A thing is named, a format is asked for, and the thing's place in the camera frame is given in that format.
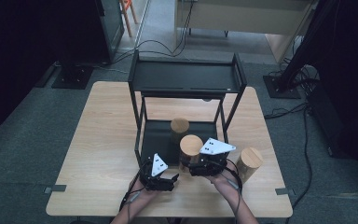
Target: black metal shelf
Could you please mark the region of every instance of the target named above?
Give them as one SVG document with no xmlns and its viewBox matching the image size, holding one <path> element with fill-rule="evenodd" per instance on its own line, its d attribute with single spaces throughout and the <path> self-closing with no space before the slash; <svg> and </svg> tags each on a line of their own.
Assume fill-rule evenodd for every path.
<svg viewBox="0 0 358 224">
<path fill-rule="evenodd" d="M 217 139 L 216 122 L 220 117 L 224 141 L 228 143 L 227 129 L 237 109 L 246 87 L 246 78 L 239 55 L 232 62 L 205 62 L 181 60 L 141 60 L 139 51 L 134 52 L 128 79 L 132 106 L 138 133 L 135 142 L 135 155 L 141 166 L 155 153 L 168 164 L 178 165 L 180 146 L 171 143 L 171 121 L 148 119 L 145 97 L 185 98 L 219 100 L 215 117 L 211 121 L 190 121 L 188 134 L 195 134 L 203 142 L 210 137 Z M 142 95 L 141 110 L 138 110 L 135 92 Z M 227 93 L 236 93 L 227 120 L 223 110 L 223 101 Z"/>
</svg>

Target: human arm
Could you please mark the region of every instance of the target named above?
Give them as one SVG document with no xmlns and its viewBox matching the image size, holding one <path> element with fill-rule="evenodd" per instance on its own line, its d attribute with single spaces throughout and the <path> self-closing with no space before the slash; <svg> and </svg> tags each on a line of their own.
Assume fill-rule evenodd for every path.
<svg viewBox="0 0 358 224">
<path fill-rule="evenodd" d="M 230 170 L 235 169 L 234 164 L 230 162 L 227 164 L 227 168 Z M 211 183 L 214 184 L 216 189 L 220 192 L 220 194 L 227 200 L 231 210 L 236 216 L 238 224 L 258 223 L 245 200 L 240 195 L 240 192 L 229 183 L 229 181 L 231 181 L 232 183 L 238 185 L 237 180 L 229 171 L 224 170 L 219 175 L 205 176 L 205 178 L 210 180 Z"/>
<path fill-rule="evenodd" d="M 111 224 L 130 223 L 151 201 L 153 201 L 153 199 L 159 195 L 159 190 L 144 189 L 144 185 L 141 183 L 139 178 L 136 178 L 134 181 L 135 183 L 131 190 L 133 193 L 130 194 L 128 201 L 118 212 Z"/>
</svg>

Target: wooden table top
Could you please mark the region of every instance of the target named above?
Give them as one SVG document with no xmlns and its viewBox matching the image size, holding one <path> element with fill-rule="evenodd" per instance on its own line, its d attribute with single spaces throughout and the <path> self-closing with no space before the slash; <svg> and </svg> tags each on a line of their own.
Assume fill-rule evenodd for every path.
<svg viewBox="0 0 358 224">
<path fill-rule="evenodd" d="M 225 99 L 229 111 L 235 94 Z M 150 119 L 213 120 L 217 101 L 146 98 Z M 68 149 L 57 185 L 47 205 L 51 216 L 113 217 L 129 183 L 139 170 L 134 153 L 136 123 L 126 82 L 96 82 Z M 243 198 L 256 217 L 290 217 L 293 213 L 255 89 L 247 87 L 228 128 L 228 141 L 236 146 L 228 158 L 236 161 L 241 150 L 254 147 L 263 165 L 243 185 Z M 218 138 L 223 139 L 222 132 Z M 172 192 L 162 192 L 139 217 L 233 217 L 226 200 L 203 177 L 170 168 L 163 177 L 180 174 Z"/>
</svg>

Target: metal frame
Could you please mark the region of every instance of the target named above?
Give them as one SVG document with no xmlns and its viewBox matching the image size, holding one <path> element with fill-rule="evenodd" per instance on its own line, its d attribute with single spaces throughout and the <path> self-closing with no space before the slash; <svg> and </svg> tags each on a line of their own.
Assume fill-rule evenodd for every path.
<svg viewBox="0 0 358 224">
<path fill-rule="evenodd" d="M 147 117 L 146 103 L 145 103 L 146 97 L 219 100 L 219 104 L 216 109 L 216 113 L 215 113 L 212 123 L 213 123 L 213 125 L 216 125 L 218 117 L 219 116 L 221 117 L 224 139 L 225 139 L 225 142 L 228 143 L 227 130 L 228 130 L 230 122 L 232 121 L 232 118 L 234 117 L 235 111 L 238 107 L 238 104 L 240 103 L 241 97 L 242 97 L 243 92 L 247 85 L 245 74 L 244 74 L 243 67 L 241 65 L 241 60 L 240 60 L 238 53 L 234 54 L 232 62 L 230 64 L 230 66 L 233 66 L 235 68 L 236 76 L 234 78 L 237 79 L 237 83 L 239 84 L 238 89 L 235 92 L 233 92 L 233 91 L 221 92 L 221 91 L 179 91 L 179 90 L 178 91 L 136 90 L 134 88 L 133 81 L 136 78 L 136 66 L 137 66 L 138 62 L 147 62 L 147 61 L 141 61 L 139 58 L 139 51 L 136 50 L 134 52 L 134 56 L 132 59 L 132 65 L 131 65 L 128 83 L 129 83 L 129 88 L 130 88 L 133 112 L 134 112 L 134 116 L 135 116 L 136 125 L 138 128 L 134 151 L 135 151 L 135 156 L 136 156 L 137 161 L 140 166 L 142 164 L 141 155 L 139 153 L 139 143 L 141 140 L 140 135 L 141 135 L 141 130 L 143 128 L 145 128 L 145 127 L 143 127 L 143 118 L 145 118 L 145 124 L 151 120 Z M 191 64 L 194 64 L 197 62 L 179 62 L 179 63 L 188 63 L 189 65 L 191 65 Z M 141 104 L 140 111 L 138 109 L 137 102 L 136 102 L 136 96 L 135 96 L 136 91 L 139 91 L 141 93 L 141 97 L 142 97 L 142 104 Z M 230 110 L 229 115 L 226 120 L 224 109 L 223 109 L 223 103 L 224 103 L 224 99 L 225 99 L 225 96 L 227 93 L 237 93 L 237 97 L 234 101 L 233 106 L 231 107 L 231 110 Z"/>
</svg>

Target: wooden table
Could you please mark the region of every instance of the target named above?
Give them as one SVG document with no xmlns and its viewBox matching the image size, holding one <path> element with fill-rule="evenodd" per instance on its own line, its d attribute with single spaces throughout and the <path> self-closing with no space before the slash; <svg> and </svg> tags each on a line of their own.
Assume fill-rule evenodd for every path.
<svg viewBox="0 0 358 224">
<path fill-rule="evenodd" d="M 184 27 L 190 2 L 174 0 L 175 37 Z M 309 23 L 316 0 L 197 0 L 188 28 L 266 34 L 275 60 L 286 51 Z"/>
<path fill-rule="evenodd" d="M 232 105 L 233 100 L 234 95 L 228 94 L 225 103 Z M 209 119 L 216 109 L 214 101 L 194 99 L 153 98 L 147 104 L 148 116 L 161 119 Z M 117 214 L 139 169 L 133 151 L 136 130 L 128 83 L 96 82 L 56 182 L 66 185 L 66 191 L 51 193 L 47 213 L 102 217 Z M 263 165 L 243 185 L 243 198 L 255 216 L 290 217 L 293 210 L 288 195 L 275 192 L 285 185 L 255 89 L 251 87 L 241 98 L 228 129 L 228 140 L 237 147 L 228 156 L 233 161 L 245 147 L 255 147 L 263 156 Z M 170 168 L 163 176 L 171 178 L 177 173 L 177 169 Z M 205 178 L 180 174 L 174 190 L 161 193 L 139 216 L 233 217 L 233 213 Z"/>
</svg>

